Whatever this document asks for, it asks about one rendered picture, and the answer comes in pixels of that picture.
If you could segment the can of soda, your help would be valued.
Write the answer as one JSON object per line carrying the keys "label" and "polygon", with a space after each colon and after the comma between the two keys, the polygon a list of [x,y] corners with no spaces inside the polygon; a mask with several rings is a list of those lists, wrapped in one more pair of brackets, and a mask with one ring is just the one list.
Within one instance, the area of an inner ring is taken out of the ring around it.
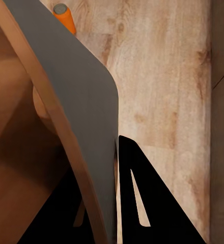
{"label": "can of soda", "polygon": [[56,4],[53,7],[52,13],[70,32],[75,35],[76,29],[70,9],[64,3]]}

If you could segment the trash can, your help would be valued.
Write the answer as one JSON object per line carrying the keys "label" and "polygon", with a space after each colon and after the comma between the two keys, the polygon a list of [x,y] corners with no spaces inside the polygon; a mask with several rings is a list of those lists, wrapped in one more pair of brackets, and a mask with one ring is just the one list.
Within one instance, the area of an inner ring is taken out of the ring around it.
{"label": "trash can", "polygon": [[0,244],[17,244],[71,166],[95,244],[117,244],[119,96],[40,0],[0,0]]}

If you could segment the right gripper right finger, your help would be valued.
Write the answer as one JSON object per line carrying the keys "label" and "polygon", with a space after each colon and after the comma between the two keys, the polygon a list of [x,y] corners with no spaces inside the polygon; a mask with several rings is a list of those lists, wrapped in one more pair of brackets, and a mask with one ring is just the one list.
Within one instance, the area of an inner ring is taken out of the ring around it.
{"label": "right gripper right finger", "polygon": [[[138,144],[119,136],[123,244],[206,244]],[[133,172],[150,227],[139,223]]]}

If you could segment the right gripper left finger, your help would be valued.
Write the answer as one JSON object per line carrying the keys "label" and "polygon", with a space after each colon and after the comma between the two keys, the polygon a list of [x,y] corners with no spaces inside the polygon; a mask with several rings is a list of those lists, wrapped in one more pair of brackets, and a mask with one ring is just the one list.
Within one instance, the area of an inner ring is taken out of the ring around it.
{"label": "right gripper left finger", "polygon": [[73,227],[82,196],[71,166],[17,244],[95,244],[87,210]]}

